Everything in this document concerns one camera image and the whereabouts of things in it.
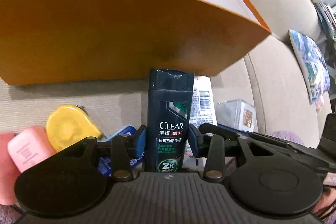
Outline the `person's right hand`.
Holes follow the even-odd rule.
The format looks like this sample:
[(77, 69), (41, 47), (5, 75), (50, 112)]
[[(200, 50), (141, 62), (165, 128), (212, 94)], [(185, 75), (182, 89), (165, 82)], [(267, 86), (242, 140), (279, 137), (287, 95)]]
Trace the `person's right hand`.
[(335, 206), (335, 188), (324, 187), (323, 193), (315, 208), (313, 214), (317, 217), (324, 217)]

